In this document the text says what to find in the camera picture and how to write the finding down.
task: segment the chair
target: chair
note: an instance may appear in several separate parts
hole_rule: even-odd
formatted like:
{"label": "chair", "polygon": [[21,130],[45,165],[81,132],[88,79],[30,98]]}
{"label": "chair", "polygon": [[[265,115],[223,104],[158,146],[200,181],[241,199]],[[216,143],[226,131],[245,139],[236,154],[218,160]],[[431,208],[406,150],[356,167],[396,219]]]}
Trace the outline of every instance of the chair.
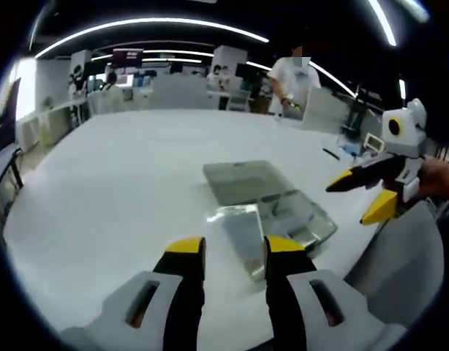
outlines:
{"label": "chair", "polygon": [[442,239],[433,213],[420,202],[384,226],[346,281],[366,296],[375,317],[409,327],[433,301],[443,276]]}
{"label": "chair", "polygon": [[234,90],[230,92],[230,99],[227,102],[226,110],[249,112],[250,91]]}
{"label": "chair", "polygon": [[184,75],[161,75],[148,95],[148,109],[204,109],[213,108],[208,98],[206,79]]}

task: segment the black ceiling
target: black ceiling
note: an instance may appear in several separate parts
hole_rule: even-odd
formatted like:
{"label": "black ceiling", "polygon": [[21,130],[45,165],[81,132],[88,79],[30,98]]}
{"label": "black ceiling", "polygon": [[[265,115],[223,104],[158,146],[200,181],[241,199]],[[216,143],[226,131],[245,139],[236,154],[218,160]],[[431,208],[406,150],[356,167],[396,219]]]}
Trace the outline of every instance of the black ceiling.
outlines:
{"label": "black ceiling", "polygon": [[[431,13],[428,23],[419,23],[395,0],[381,3],[398,46],[387,44],[382,28],[368,0],[218,0],[206,4],[188,0],[70,0],[52,1],[41,20],[33,53],[77,31],[115,20],[144,17],[178,17],[207,20],[234,26],[267,37],[268,44],[220,29],[199,26],[148,24],[115,27],[74,39],[50,52],[70,55],[78,50],[97,49],[123,42],[179,40],[221,44],[246,49],[249,60],[271,66],[289,53],[302,39],[312,48],[313,61],[355,88],[362,83],[381,94],[386,106],[398,106],[398,79],[402,75],[409,88],[421,95],[418,82],[437,80],[437,67],[447,75],[449,18],[445,1],[423,1]],[[192,44],[145,43],[136,48],[174,48],[213,52],[213,48]]]}

